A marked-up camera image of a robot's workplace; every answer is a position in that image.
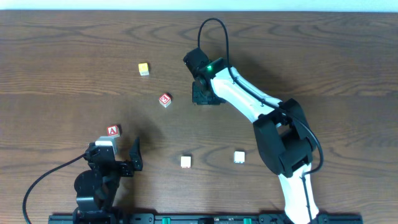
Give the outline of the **red letter A block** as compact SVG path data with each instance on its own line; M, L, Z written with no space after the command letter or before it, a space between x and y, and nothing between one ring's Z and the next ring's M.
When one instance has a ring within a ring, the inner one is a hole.
M109 137L118 138L121 135L118 125L108 126L106 132Z

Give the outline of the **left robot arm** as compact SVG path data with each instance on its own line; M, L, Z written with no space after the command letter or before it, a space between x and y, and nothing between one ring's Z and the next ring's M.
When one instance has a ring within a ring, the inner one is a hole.
M129 150L129 160L117 161L116 141L109 136L101 136L91 142L83 154L90 169L82 172L74 182L77 209L73 223L129 223L129 215L113 206L113 202L123 177L133 177L141 171L143 161L140 152L140 139L136 138Z

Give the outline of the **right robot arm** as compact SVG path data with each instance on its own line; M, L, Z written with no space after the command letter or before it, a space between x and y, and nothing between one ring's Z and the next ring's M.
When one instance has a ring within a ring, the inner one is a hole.
M263 93L222 58L185 57L183 62L201 94L227 101L252 122L259 155L279 178L285 214L293 223L311 223L319 213L310 182L317 141L300 105Z

